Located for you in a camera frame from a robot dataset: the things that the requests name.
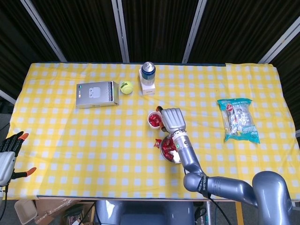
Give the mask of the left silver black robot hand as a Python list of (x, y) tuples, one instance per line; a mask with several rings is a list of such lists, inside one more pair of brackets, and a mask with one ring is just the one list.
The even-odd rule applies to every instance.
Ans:
[(33, 167), (25, 172), (15, 172), (16, 158), (28, 136), (28, 133), (21, 131), (0, 143), (0, 187), (8, 185), (11, 180), (28, 177), (36, 171), (37, 168)]

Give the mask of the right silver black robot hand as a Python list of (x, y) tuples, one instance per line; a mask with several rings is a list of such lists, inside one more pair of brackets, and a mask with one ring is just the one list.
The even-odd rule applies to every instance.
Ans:
[(159, 126), (163, 132), (173, 135), (179, 131), (186, 131), (186, 123), (180, 108), (163, 109), (161, 106), (157, 106), (156, 112), (161, 114), (162, 121), (159, 123)]

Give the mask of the white paper cup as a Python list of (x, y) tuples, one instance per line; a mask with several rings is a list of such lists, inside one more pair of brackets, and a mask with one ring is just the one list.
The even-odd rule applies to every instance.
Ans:
[(150, 121), (149, 121), (149, 117), (150, 117), (152, 114), (158, 114), (158, 115), (160, 115), (160, 117), (162, 118), (161, 113), (160, 113), (160, 112), (153, 111), (153, 112), (151, 112), (151, 113), (148, 115), (148, 124), (149, 124), (149, 126), (150, 126), (152, 129), (160, 129), (160, 128), (162, 127), (162, 125), (163, 125), (163, 120), (162, 120), (162, 122), (160, 122), (159, 127), (153, 127), (153, 126), (150, 124)]

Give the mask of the silver metal plate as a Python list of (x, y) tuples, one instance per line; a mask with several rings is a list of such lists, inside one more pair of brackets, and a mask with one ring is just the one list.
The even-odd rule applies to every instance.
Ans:
[[(165, 152), (163, 151), (162, 147), (164, 146), (164, 141), (166, 140), (166, 138), (172, 138), (172, 135), (167, 135), (167, 136), (162, 140), (162, 142), (161, 142), (161, 144), (160, 144), (160, 148), (159, 148), (159, 149), (160, 149), (161, 154), (162, 154), (163, 157), (164, 157), (164, 153), (165, 153)], [(171, 153), (171, 154), (174, 155), (173, 160), (172, 160), (172, 161), (169, 161), (169, 160), (167, 160), (165, 157), (164, 157), (164, 159), (166, 159), (166, 160), (169, 161), (169, 162), (175, 163), (175, 164), (180, 164), (180, 163), (181, 163), (181, 160), (180, 160), (179, 154), (178, 154), (178, 152), (177, 152), (177, 149), (174, 150), (174, 151), (170, 151), (169, 153)]]

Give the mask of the small white cardboard box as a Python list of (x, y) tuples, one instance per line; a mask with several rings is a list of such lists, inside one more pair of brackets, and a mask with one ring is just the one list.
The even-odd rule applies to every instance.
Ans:
[(155, 84), (145, 85), (142, 82), (143, 78), (142, 78), (141, 69), (139, 69), (139, 79), (140, 79), (140, 85), (141, 85), (141, 89), (142, 89), (142, 94), (143, 95), (152, 95), (152, 94), (155, 94), (155, 90), (156, 90)]

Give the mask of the blue silver drink can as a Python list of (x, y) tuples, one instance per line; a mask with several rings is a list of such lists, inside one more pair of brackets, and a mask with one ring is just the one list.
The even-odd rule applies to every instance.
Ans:
[(155, 81), (156, 67), (152, 62), (145, 62), (141, 67), (142, 83), (151, 86)]

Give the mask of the beige plastic container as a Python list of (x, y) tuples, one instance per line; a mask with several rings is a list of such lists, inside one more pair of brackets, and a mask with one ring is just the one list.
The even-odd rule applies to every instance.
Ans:
[(18, 200), (14, 208), (22, 225), (26, 225), (38, 215), (37, 208), (32, 200)]

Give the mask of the yellow tennis ball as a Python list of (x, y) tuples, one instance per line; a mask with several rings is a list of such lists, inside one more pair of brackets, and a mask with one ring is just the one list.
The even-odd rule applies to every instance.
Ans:
[(130, 81), (124, 81), (120, 84), (120, 91), (125, 94), (129, 95), (133, 91), (133, 85)]

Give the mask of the brown cardboard box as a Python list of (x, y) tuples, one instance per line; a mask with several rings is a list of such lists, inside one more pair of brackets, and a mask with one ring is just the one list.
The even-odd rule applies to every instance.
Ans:
[(95, 203), (91, 201), (60, 199), (37, 200), (37, 225), (94, 225)]

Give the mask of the teal clear snack bag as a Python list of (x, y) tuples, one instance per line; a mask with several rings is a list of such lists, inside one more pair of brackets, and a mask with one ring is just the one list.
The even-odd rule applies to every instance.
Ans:
[(260, 143), (259, 134), (249, 110), (251, 99), (219, 99), (217, 103), (222, 113), (225, 141), (234, 139)]

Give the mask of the silver earbuds box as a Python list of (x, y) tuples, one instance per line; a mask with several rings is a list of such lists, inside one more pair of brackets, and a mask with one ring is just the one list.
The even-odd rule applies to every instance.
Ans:
[(87, 109), (119, 105), (119, 85), (114, 81), (76, 85), (76, 108)]

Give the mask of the yellow white checked tablecloth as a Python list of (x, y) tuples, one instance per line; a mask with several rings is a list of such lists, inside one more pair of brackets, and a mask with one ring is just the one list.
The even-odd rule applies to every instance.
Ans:
[[(203, 171), (252, 182), (260, 171), (281, 174), (300, 200), (300, 148), (269, 64), (156, 67), (154, 95), (143, 95), (134, 64), (35, 63), (27, 72), (10, 120), (9, 134), (29, 134), (15, 169), (36, 167), (10, 183), (11, 199), (48, 197), (197, 199), (183, 186), (179, 164), (166, 161), (155, 139), (165, 133), (147, 118), (157, 106), (180, 108)], [(114, 81), (119, 105), (76, 108), (76, 85)], [(130, 81), (125, 95), (120, 84)], [(260, 143), (225, 141), (217, 100), (249, 98)]]

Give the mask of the black pleated curtain panel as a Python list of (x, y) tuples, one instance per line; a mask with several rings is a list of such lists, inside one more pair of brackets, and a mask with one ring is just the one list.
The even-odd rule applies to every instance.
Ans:
[(122, 0), (130, 62), (181, 63), (199, 0)]
[(0, 90), (17, 99), (32, 63), (57, 62), (20, 0), (0, 0)]
[(31, 2), (68, 62), (122, 62), (111, 0)]
[(300, 0), (207, 0), (189, 63), (257, 63), (300, 16)]
[(293, 39), (272, 61), (277, 68), (283, 95), (295, 129), (300, 129), (300, 36)]

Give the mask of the grey robot torso base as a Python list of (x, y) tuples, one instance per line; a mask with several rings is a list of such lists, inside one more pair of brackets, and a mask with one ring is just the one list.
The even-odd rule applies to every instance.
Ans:
[(195, 225), (194, 205), (182, 201), (96, 201), (101, 225)]

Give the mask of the metal table leg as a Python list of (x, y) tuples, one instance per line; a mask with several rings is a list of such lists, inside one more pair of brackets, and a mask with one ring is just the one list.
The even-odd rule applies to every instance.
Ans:
[(211, 214), (210, 214), (211, 208), (210, 208), (210, 201), (206, 202), (206, 216), (205, 216), (205, 224), (211, 225)]

